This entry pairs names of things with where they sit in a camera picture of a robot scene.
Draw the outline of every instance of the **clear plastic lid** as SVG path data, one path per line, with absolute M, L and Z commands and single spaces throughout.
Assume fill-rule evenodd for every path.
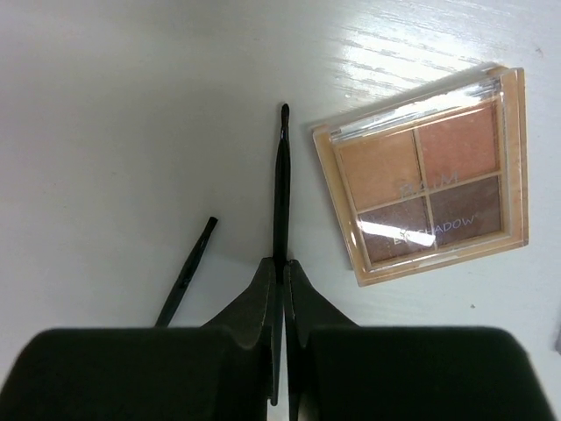
M 521 69 L 314 130 L 360 285 L 528 242 Z

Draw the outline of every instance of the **eyeliner brush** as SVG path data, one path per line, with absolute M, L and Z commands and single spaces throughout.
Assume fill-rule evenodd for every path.
M 172 321 L 172 318 L 181 303 L 181 299 L 185 295 L 185 291 L 187 291 L 187 287 L 191 283 L 196 269 L 199 267 L 202 254 L 209 243 L 212 230 L 214 230 L 214 227 L 217 226 L 217 222 L 218 219 L 214 217 L 209 218 L 209 222 L 207 222 L 207 225 L 204 227 L 201 237 L 197 240 L 195 247 L 193 247 L 193 250 L 189 254 L 189 257 L 185 261 L 185 264 L 177 277 L 177 281 L 175 281 L 172 290 L 167 296 L 164 307 L 161 309 L 160 315 L 158 316 L 158 321 L 156 321 L 156 327 L 168 327 L 169 322 Z
M 274 171 L 274 215 L 273 215 L 273 262 L 276 285 L 274 289 L 274 321 L 271 335 L 273 363 L 273 390 L 271 405 L 279 402 L 279 376 L 281 372 L 282 315 L 283 315 L 283 274 L 288 254 L 288 220 L 290 216 L 290 145 L 288 144 L 287 104 L 280 112 L 280 140 Z

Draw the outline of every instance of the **white surface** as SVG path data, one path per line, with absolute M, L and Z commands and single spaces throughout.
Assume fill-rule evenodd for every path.
M 507 329 L 561 415 L 559 16 L 558 0 L 0 0 L 0 378 L 46 328 L 151 325 L 210 215 L 174 325 L 234 298 L 270 254 L 287 101 L 290 245 L 317 289 L 364 325 Z M 487 61 L 527 70 L 530 246 L 359 289 L 310 126 Z

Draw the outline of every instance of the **plastic compact case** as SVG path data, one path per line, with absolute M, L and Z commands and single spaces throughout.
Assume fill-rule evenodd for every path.
M 528 244 L 523 71 L 314 130 L 360 285 Z

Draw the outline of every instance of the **eyeshadow pan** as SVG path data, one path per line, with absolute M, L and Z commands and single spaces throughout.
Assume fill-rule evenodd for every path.
M 357 141 L 338 151 L 358 212 L 397 200 L 402 186 L 421 182 L 412 131 Z
M 371 263 L 431 247 L 431 240 L 427 241 L 430 237 L 430 225 L 422 197 L 360 214 L 359 227 L 363 232 Z M 411 232 L 420 233 L 421 240 L 415 235 L 413 239 L 416 242 L 405 240 L 411 237 Z
M 429 188 L 497 169 L 492 103 L 462 110 L 417 130 Z
M 456 243 L 501 230 L 498 177 L 430 195 L 438 245 Z

